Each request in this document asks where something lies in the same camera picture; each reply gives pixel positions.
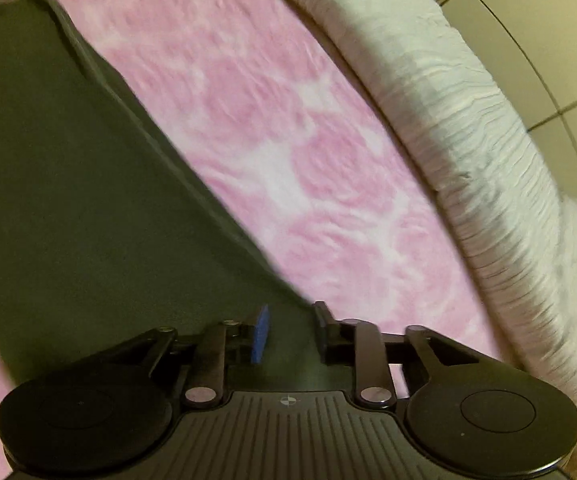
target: ribbed black surface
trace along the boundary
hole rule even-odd
[[[30,480],[26,475],[15,480]],[[457,480],[411,446],[386,413],[341,392],[238,392],[189,413],[143,462],[108,480]],[[558,471],[542,477],[566,480]]]

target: blue tab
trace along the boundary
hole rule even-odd
[[[270,327],[270,311],[268,305],[264,305],[260,315],[255,323],[255,330],[252,336],[251,363],[259,364],[262,362],[262,354],[266,346],[266,338]]]

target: beige tile wall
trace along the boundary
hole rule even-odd
[[[577,0],[438,0],[577,196]]]

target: pink bathmat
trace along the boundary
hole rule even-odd
[[[282,0],[60,2],[300,293],[498,355],[435,206]]]

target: round black pad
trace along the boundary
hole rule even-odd
[[[493,433],[513,433],[535,419],[530,400],[504,390],[485,390],[462,401],[462,415],[474,426]]]
[[[143,370],[105,364],[78,381],[17,387],[0,404],[0,438],[11,459],[31,471],[92,473],[146,452],[171,413]]]
[[[438,370],[413,394],[405,419],[430,456],[469,476],[545,472],[577,442],[577,409],[571,400],[501,364]]]

